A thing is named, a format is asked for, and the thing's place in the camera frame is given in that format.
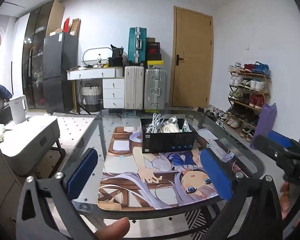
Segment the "person right hand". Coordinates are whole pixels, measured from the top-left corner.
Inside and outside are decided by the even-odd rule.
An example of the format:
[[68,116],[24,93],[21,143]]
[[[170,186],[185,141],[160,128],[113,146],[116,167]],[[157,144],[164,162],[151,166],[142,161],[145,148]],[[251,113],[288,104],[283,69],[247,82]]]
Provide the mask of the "person right hand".
[[289,204],[289,182],[285,181],[280,188],[280,206],[281,206],[281,215],[282,219],[285,219],[289,213],[290,204]]

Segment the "person left hand thumb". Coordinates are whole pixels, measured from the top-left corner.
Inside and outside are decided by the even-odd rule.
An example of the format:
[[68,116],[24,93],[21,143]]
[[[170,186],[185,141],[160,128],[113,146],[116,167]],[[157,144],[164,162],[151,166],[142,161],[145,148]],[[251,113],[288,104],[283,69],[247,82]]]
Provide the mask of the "person left hand thumb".
[[109,226],[98,229],[94,235],[98,240],[123,239],[130,230],[130,222],[127,217],[121,218]]

